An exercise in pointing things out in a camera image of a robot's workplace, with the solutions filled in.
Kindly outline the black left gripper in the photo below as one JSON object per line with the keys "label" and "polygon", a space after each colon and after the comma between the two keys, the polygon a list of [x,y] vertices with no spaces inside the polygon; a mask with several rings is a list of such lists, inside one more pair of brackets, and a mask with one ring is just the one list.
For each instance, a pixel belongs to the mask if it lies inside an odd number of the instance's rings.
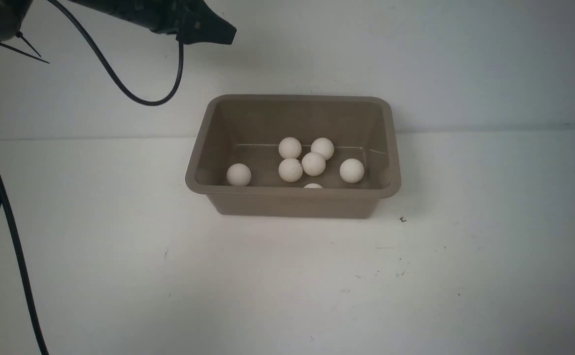
{"label": "black left gripper", "polygon": [[184,45],[216,43],[231,45],[237,29],[218,16],[203,0],[150,0],[155,19],[149,30],[155,34],[176,35]]}

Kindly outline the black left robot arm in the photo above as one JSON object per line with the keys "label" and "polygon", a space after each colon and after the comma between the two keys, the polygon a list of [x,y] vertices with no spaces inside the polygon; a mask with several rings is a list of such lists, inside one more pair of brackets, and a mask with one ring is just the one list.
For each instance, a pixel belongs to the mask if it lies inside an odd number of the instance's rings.
{"label": "black left robot arm", "polygon": [[[23,38],[21,26],[32,2],[30,0],[0,0],[0,47],[6,41]],[[194,43],[231,45],[237,29],[215,13],[203,0],[79,0],[82,7],[107,14],[124,22],[159,35],[173,35],[178,45],[178,68],[170,92],[159,100],[141,99],[121,81],[104,54],[77,18],[59,1],[51,4],[64,14],[80,32],[116,86],[134,103],[157,107],[174,97],[183,76],[184,47]],[[0,190],[0,209],[6,207],[6,196]]]}

